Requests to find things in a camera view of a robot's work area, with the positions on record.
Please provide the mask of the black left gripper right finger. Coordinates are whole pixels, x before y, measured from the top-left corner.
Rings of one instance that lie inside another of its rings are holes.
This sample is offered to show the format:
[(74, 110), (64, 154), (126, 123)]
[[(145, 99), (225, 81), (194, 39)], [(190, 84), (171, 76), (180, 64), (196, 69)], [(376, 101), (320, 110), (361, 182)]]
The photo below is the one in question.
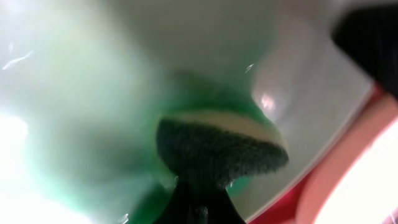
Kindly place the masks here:
[(202, 223), (246, 224), (222, 185), (206, 185), (198, 190), (198, 215)]

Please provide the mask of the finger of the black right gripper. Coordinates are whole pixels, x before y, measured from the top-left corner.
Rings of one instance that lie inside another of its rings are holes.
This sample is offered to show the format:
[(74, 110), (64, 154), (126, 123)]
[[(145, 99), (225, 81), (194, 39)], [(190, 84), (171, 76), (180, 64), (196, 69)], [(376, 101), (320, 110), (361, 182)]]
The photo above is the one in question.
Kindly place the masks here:
[(397, 5), (352, 10), (337, 23), (334, 43), (397, 98)]

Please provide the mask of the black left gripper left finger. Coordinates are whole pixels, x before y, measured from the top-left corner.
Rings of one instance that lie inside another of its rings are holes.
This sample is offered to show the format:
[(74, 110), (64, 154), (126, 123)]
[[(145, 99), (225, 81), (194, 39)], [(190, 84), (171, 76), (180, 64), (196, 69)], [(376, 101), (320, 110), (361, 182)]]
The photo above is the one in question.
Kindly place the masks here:
[(163, 212), (154, 224), (197, 224), (199, 223), (198, 200), (185, 182), (178, 182)]

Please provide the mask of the green yellow sponge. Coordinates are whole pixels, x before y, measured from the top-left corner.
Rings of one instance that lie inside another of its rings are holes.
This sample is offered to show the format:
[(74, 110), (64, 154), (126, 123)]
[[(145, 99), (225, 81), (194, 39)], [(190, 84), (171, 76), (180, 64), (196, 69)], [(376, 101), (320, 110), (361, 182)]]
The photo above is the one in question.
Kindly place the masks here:
[(163, 117), (155, 140), (165, 165), (194, 191), (224, 189), (241, 177), (276, 172), (289, 161), (272, 122), (232, 111)]

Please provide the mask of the white plate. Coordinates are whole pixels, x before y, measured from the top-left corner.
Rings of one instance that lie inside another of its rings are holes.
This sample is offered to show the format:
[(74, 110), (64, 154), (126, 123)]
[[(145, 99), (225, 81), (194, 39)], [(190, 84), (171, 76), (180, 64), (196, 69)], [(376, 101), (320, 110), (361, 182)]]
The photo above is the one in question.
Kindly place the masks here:
[(175, 177), (158, 118), (245, 105), (290, 162), (238, 180), (257, 217), (335, 142), (371, 82), (333, 44), (336, 1), (2, 1), (1, 222), (117, 223), (157, 213)]

